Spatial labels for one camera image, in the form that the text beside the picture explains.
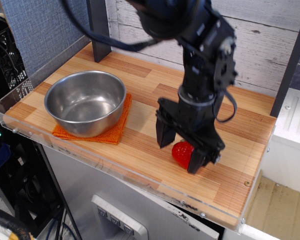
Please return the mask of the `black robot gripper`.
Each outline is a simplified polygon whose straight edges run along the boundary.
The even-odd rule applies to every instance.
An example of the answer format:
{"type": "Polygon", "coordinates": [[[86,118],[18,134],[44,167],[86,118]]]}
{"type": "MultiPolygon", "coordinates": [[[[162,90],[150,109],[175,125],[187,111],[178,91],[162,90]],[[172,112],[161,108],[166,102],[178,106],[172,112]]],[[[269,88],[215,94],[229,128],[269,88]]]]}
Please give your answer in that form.
{"type": "Polygon", "coordinates": [[[163,97],[158,99],[156,139],[161,149],[171,144],[176,135],[189,142],[194,151],[187,171],[195,174],[209,162],[218,163],[225,148],[215,129],[216,114],[223,98],[209,94],[199,100],[181,91],[178,97],[178,102],[163,97]]]}

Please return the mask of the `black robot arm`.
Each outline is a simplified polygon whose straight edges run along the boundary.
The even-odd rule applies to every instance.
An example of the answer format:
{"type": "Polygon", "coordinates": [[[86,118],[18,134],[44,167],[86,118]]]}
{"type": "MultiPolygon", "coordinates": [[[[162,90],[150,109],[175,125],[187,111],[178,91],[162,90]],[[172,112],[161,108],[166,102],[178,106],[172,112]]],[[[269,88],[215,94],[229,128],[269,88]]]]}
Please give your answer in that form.
{"type": "Polygon", "coordinates": [[[227,88],[235,83],[236,36],[209,0],[132,0],[144,31],[157,41],[174,39],[183,48],[184,78],[178,102],[158,100],[160,147],[183,137],[193,146],[187,171],[217,163],[225,144],[215,129],[227,88]]]}

